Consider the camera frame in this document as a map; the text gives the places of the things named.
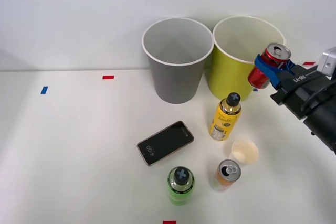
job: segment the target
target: pull tab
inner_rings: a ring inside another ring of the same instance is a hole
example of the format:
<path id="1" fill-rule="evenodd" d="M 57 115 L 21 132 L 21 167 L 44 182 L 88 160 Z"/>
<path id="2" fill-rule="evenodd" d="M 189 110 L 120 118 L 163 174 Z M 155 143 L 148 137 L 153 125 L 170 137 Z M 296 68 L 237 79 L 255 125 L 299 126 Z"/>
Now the pull tab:
<path id="1" fill-rule="evenodd" d="M 237 171 L 238 171 L 238 168 L 235 165 L 227 165 L 226 166 L 226 172 L 228 174 L 233 174 L 233 173 L 236 173 Z"/>

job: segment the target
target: cup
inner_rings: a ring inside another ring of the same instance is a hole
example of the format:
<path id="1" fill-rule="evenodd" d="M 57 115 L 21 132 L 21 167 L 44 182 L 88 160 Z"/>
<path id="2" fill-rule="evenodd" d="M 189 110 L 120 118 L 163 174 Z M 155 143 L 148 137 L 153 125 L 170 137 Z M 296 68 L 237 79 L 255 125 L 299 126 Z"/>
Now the cup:
<path id="1" fill-rule="evenodd" d="M 190 18 L 167 18 L 142 36 L 158 96 L 169 103 L 194 97 L 206 58 L 214 48 L 211 31 Z"/>
<path id="2" fill-rule="evenodd" d="M 250 140 L 235 141 L 229 159 L 237 162 L 240 167 L 255 163 L 259 159 L 258 147 Z"/>
<path id="3" fill-rule="evenodd" d="M 242 100 L 251 93 L 247 77 L 254 60 L 268 44 L 285 45 L 282 32 L 271 23 L 256 17 L 234 16 L 221 20 L 213 30 L 215 49 L 208 85 L 219 99 L 230 93 L 240 94 Z"/>

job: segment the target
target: black phone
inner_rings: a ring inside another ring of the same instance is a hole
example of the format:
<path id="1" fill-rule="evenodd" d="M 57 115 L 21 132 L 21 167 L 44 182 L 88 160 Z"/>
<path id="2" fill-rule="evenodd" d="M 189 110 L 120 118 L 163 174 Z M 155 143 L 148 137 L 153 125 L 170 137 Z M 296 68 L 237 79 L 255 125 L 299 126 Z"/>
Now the black phone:
<path id="1" fill-rule="evenodd" d="M 148 166 L 194 141 L 194 136 L 182 121 L 155 133 L 138 143 L 138 149 Z"/>

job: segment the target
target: can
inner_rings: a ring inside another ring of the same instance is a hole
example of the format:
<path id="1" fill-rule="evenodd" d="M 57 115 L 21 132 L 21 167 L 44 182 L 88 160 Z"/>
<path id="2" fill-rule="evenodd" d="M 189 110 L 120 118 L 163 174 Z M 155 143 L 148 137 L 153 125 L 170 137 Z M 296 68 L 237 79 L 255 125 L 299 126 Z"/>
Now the can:
<path id="1" fill-rule="evenodd" d="M 219 164 L 215 175 L 212 177 L 211 187 L 215 191 L 225 191 L 234 182 L 239 180 L 240 176 L 241 170 L 239 165 L 231 159 L 226 159 Z"/>
<path id="2" fill-rule="evenodd" d="M 240 95 L 233 92 L 218 104 L 209 130 L 209 134 L 214 140 L 223 141 L 229 137 L 240 117 L 241 106 L 239 102 Z"/>
<path id="3" fill-rule="evenodd" d="M 195 187 L 193 173 L 186 167 L 178 166 L 168 173 L 169 200 L 175 205 L 187 203 Z"/>
<path id="4" fill-rule="evenodd" d="M 291 56 L 290 50 L 282 44 L 271 43 L 261 54 L 261 59 L 268 65 L 282 69 Z M 264 89 L 269 85 L 269 78 L 256 66 L 253 67 L 247 78 L 248 82 L 257 89 Z"/>

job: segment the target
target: black bottle cap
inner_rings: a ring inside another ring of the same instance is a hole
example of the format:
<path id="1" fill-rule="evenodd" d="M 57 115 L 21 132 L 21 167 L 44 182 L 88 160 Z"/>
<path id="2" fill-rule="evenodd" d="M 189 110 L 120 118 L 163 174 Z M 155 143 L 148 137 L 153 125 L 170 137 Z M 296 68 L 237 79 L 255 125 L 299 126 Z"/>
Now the black bottle cap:
<path id="1" fill-rule="evenodd" d="M 238 93 L 230 93 L 226 99 L 226 103 L 231 107 L 238 106 L 240 102 L 240 95 Z"/>
<path id="2" fill-rule="evenodd" d="M 188 169 L 183 166 L 179 166 L 174 173 L 174 180 L 180 186 L 187 184 L 189 180 Z"/>

